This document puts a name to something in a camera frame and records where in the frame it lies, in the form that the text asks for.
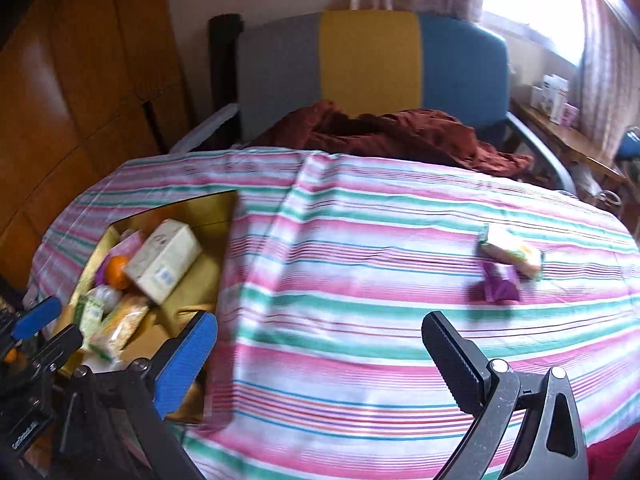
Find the grey yellow blue chair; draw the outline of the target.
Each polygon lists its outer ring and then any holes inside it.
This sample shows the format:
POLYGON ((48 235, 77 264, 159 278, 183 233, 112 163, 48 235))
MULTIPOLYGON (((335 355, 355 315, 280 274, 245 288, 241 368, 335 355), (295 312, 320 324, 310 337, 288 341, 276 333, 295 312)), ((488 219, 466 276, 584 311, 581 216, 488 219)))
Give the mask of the grey yellow blue chair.
POLYGON ((232 122, 226 144, 250 142, 292 110, 331 101, 349 116, 434 108, 498 148, 509 130, 575 193, 562 162, 509 110, 506 40, 429 13, 326 11, 246 27, 239 14, 208 22, 216 112, 178 141, 186 153, 232 122))

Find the green cracker pack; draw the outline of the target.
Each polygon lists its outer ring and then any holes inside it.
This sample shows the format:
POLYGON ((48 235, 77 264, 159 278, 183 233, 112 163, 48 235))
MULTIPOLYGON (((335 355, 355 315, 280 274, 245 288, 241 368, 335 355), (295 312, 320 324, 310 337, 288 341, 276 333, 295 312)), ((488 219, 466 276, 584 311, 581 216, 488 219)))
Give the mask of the green cracker pack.
POLYGON ((480 250, 501 263, 514 266, 530 280, 539 280, 544 266, 544 253, 503 226, 488 224, 478 239, 480 250))
POLYGON ((89 339, 89 349, 107 361, 116 359, 149 312, 145 296, 126 295, 89 339))

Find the blue cup on desk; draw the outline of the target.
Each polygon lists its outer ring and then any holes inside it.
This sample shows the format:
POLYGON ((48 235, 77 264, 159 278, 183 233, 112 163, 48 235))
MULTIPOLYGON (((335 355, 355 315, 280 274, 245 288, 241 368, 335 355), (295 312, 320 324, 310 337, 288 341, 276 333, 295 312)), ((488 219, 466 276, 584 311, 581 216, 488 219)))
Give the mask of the blue cup on desk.
POLYGON ((640 157, 640 127, 629 127, 620 141, 620 147, 618 148, 615 156, 616 160, 631 160, 640 157))

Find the green cracker box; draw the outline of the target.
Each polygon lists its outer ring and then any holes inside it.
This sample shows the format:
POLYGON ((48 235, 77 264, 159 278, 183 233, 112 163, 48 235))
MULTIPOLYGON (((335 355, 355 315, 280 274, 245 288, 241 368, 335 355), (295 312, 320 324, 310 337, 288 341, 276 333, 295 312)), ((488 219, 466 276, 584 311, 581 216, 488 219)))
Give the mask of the green cracker box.
POLYGON ((88 349, 91 337, 99 329, 104 313, 104 303, 89 295, 79 297, 73 323, 78 326, 81 336, 81 348, 88 349))

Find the maroon cloth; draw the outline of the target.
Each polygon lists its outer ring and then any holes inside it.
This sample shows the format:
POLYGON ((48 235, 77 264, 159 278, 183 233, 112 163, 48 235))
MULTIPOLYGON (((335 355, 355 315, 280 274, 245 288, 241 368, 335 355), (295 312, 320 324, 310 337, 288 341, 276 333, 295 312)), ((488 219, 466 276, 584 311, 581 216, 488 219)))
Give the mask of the maroon cloth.
POLYGON ((441 110, 351 118, 331 101, 294 110, 248 145, 424 162, 512 179, 526 174, 535 161, 478 140, 474 128, 441 110))

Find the cream cardboard box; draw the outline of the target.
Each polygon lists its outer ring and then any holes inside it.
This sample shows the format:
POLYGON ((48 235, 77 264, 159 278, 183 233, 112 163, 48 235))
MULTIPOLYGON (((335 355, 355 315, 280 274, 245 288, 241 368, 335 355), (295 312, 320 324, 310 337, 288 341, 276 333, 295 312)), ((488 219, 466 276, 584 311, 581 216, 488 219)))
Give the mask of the cream cardboard box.
POLYGON ((190 226, 164 220, 129 260, 130 281, 154 304, 162 304, 202 252, 190 226))

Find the striped tablecloth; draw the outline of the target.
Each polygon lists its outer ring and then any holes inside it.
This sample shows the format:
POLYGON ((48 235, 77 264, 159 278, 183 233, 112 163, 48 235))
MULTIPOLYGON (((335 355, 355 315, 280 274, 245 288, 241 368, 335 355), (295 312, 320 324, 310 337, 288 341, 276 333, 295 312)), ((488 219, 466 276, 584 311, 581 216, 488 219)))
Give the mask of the striped tablecloth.
POLYGON ((70 298, 115 221, 233 190, 205 419, 209 479, 429 479, 468 429, 422 344, 442 312, 516 370, 566 370, 588 443, 639 420, 639 251, 612 214, 461 169, 251 148, 134 160, 77 196, 30 284, 70 298), (544 253, 517 304, 473 302, 488 224, 544 253))

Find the wooden side desk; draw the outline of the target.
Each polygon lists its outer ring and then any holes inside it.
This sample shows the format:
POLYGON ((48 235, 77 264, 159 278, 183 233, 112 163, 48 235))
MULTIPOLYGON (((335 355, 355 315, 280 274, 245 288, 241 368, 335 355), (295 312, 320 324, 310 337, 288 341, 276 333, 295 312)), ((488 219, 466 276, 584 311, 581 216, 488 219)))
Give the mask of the wooden side desk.
POLYGON ((639 185, 617 162, 606 162, 579 131, 555 125, 539 110, 511 100, 511 112, 548 145, 570 173, 577 196, 612 212, 639 239, 639 185))

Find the orange fruit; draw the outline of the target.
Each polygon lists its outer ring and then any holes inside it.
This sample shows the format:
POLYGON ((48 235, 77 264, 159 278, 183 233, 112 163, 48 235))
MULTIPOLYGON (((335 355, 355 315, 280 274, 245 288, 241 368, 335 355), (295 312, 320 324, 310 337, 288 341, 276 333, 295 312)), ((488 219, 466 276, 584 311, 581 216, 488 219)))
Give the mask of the orange fruit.
POLYGON ((117 290, 125 290, 130 284, 130 278, 126 273, 126 266, 130 258, 126 255, 113 256, 104 269, 104 284, 117 290))

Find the white boxes on desk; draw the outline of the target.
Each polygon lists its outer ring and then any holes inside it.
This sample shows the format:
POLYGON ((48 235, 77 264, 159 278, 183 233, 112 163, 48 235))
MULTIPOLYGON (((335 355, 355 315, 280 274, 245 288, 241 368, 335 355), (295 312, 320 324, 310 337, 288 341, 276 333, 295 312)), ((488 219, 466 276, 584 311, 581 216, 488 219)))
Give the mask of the white boxes on desk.
POLYGON ((529 106, 546 116, 552 124, 576 128, 579 110, 568 102, 568 80, 545 74, 540 84, 530 89, 529 106))

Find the pink plastic packet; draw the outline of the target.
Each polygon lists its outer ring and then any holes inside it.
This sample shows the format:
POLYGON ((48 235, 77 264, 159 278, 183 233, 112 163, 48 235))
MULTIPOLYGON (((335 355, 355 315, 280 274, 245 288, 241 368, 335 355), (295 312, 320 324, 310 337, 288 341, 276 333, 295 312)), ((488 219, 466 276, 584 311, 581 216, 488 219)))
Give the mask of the pink plastic packet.
POLYGON ((142 247, 145 235, 142 231, 126 231, 126 237, 120 240, 107 254, 106 261, 124 256, 131 259, 142 247))

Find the gold tray box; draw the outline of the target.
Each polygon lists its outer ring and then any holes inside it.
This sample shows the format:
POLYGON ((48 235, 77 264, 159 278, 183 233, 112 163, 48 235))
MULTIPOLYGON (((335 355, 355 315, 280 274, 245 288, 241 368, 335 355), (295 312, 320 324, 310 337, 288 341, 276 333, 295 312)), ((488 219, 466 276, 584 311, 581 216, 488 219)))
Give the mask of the gold tray box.
POLYGON ((62 368, 70 375, 81 364, 105 372, 152 352, 178 336, 195 313, 215 312, 224 253, 238 193, 224 191, 180 200, 111 224, 82 270, 70 307, 77 306, 100 281, 115 273, 113 258, 127 256, 120 274, 130 281, 129 297, 146 299, 148 310, 119 352, 86 344, 62 368))

